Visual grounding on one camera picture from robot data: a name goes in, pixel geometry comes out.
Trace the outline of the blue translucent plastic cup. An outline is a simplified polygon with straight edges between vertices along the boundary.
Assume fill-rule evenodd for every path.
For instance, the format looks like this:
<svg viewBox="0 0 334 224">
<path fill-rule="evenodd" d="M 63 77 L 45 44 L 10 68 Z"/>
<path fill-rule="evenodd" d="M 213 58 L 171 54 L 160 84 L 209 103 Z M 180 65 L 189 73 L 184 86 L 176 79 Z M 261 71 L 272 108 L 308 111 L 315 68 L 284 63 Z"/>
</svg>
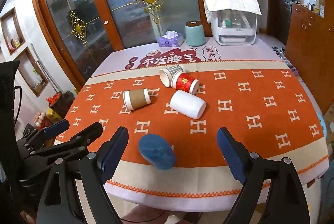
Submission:
<svg viewBox="0 0 334 224">
<path fill-rule="evenodd" d="M 138 142 L 142 157 L 159 170 L 169 170 L 176 163 L 174 150 L 160 135 L 148 134 Z"/>
</svg>

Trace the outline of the brown sleeve paper cup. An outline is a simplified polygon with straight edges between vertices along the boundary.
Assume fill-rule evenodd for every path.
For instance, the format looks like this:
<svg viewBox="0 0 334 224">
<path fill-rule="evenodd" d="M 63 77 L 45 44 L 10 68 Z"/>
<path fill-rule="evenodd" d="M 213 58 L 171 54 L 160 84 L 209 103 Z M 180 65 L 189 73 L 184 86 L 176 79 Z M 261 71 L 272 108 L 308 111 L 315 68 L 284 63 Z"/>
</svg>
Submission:
<svg viewBox="0 0 334 224">
<path fill-rule="evenodd" d="M 128 111 L 137 110 L 151 104 L 151 98 L 147 88 L 123 92 L 123 102 Z"/>
</svg>

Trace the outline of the grey checkered paper cup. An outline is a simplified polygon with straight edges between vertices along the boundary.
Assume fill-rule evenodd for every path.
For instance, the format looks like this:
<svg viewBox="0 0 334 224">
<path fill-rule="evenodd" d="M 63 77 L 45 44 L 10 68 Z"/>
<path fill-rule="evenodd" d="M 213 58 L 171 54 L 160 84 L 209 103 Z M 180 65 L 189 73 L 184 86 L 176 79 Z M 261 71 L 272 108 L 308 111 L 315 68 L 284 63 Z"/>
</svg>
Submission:
<svg viewBox="0 0 334 224">
<path fill-rule="evenodd" d="M 160 80 L 166 88 L 171 86 L 172 78 L 179 71 L 186 73 L 186 69 L 182 65 L 170 66 L 159 71 Z"/>
</svg>

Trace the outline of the plain white paper cup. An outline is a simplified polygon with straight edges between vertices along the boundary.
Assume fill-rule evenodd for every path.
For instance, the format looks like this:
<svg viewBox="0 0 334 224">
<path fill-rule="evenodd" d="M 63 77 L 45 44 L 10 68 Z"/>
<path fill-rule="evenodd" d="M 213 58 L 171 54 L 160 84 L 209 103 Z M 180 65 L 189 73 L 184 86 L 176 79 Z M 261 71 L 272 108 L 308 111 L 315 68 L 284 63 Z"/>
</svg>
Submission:
<svg viewBox="0 0 334 224">
<path fill-rule="evenodd" d="M 170 99 L 170 107 L 192 119 L 199 119 L 207 103 L 199 97 L 182 90 L 177 90 Z"/>
</svg>

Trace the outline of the red paper cup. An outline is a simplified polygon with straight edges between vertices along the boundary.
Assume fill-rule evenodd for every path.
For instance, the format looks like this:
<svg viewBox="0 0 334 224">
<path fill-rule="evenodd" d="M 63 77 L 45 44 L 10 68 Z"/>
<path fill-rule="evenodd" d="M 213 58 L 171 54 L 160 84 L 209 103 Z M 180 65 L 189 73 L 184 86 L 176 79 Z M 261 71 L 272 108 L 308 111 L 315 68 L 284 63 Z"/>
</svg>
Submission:
<svg viewBox="0 0 334 224">
<path fill-rule="evenodd" d="M 199 89 L 200 82 L 183 71 L 178 71 L 172 78 L 171 86 L 176 90 L 182 90 L 194 95 Z"/>
</svg>

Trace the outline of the orange H pattern tablecloth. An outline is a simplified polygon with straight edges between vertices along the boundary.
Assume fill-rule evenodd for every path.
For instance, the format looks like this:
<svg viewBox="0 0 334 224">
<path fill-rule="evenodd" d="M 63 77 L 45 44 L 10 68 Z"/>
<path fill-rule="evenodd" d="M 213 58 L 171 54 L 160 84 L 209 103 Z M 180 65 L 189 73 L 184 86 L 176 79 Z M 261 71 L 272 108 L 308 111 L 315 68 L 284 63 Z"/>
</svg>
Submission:
<svg viewBox="0 0 334 224">
<path fill-rule="evenodd" d="M 175 93 L 159 71 L 182 65 L 200 82 L 196 96 L 207 105 L 199 119 L 170 107 Z M 147 88 L 151 104 L 128 111 L 123 92 Z M 124 200 L 169 210 L 220 211 L 232 207 L 241 190 L 218 148 L 225 127 L 251 152 L 279 161 L 292 160 L 302 184 L 329 167 L 328 149 L 316 111 L 288 65 L 262 40 L 253 45 L 160 48 L 143 45 L 110 54 L 85 83 L 66 115 L 70 127 L 58 136 L 66 142 L 94 122 L 102 135 L 96 151 L 117 128 L 129 131 L 125 153 L 108 193 Z M 159 170 L 142 157 L 139 140 L 160 135 L 174 150 L 176 163 Z"/>
</svg>

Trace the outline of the purple tissue box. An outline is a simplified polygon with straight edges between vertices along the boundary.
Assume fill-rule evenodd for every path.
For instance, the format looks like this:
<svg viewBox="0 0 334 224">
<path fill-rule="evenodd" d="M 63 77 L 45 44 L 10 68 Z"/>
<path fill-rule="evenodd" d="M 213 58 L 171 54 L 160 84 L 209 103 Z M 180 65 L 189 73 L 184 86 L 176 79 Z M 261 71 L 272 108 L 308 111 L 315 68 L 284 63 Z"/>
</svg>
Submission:
<svg viewBox="0 0 334 224">
<path fill-rule="evenodd" d="M 185 38 L 182 34 L 176 31 L 167 31 L 166 34 L 158 38 L 158 45 L 160 47 L 180 47 Z"/>
</svg>

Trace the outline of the brown wooden cabinet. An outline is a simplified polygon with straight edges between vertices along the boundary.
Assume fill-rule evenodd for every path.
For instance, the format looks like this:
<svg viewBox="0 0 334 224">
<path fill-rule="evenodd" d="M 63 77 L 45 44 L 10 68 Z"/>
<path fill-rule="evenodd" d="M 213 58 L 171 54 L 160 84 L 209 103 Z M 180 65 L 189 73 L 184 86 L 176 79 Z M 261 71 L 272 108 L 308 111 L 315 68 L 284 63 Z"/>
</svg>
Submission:
<svg viewBox="0 0 334 224">
<path fill-rule="evenodd" d="M 322 113 L 333 104 L 333 0 L 267 0 L 266 33 L 285 45 Z"/>
</svg>

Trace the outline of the teal canister with brown lid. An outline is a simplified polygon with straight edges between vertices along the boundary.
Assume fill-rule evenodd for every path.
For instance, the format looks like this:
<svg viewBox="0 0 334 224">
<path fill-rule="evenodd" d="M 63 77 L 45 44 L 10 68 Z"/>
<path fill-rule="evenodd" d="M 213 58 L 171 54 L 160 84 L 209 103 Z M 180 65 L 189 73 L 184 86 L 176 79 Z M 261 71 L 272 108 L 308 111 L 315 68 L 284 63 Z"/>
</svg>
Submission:
<svg viewBox="0 0 334 224">
<path fill-rule="evenodd" d="M 201 21 L 191 20 L 185 25 L 186 43 L 191 47 L 199 47 L 205 44 L 204 29 Z"/>
</svg>

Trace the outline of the white countertop appliance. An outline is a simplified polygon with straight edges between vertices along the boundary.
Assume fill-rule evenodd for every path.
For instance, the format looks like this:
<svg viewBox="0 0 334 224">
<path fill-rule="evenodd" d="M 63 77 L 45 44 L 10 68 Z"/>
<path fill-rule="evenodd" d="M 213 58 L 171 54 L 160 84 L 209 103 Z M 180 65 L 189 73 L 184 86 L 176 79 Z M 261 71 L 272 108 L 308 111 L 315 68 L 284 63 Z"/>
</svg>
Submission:
<svg viewBox="0 0 334 224">
<path fill-rule="evenodd" d="M 248 11 L 225 9 L 211 12 L 212 35 L 220 45 L 253 45 L 258 16 Z"/>
</svg>

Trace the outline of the white cloth on appliance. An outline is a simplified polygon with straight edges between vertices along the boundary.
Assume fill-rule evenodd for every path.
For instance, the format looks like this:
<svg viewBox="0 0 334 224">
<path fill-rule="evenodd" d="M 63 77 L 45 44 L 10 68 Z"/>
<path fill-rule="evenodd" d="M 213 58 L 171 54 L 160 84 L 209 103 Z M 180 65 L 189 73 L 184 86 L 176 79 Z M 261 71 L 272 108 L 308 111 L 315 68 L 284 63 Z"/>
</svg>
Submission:
<svg viewBox="0 0 334 224">
<path fill-rule="evenodd" d="M 257 0 L 203 0 L 207 23 L 211 24 L 211 13 L 221 10 L 237 10 L 261 15 Z"/>
</svg>

